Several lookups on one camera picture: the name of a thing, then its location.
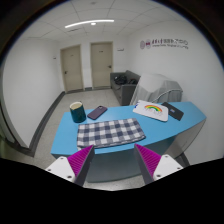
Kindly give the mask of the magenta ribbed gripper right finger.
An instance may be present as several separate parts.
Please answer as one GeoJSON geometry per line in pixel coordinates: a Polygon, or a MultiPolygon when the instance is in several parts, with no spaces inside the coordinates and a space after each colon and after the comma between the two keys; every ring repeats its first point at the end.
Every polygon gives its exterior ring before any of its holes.
{"type": "Polygon", "coordinates": [[[159,155],[139,144],[134,145],[134,155],[145,184],[152,183],[182,169],[182,166],[168,154],[159,155]]]}

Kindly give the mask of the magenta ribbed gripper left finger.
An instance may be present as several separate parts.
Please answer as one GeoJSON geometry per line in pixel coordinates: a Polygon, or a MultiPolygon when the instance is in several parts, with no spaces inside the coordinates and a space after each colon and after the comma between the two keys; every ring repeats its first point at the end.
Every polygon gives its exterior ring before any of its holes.
{"type": "Polygon", "coordinates": [[[94,146],[91,145],[69,157],[60,156],[46,168],[46,171],[82,186],[94,155],[94,146]]]}

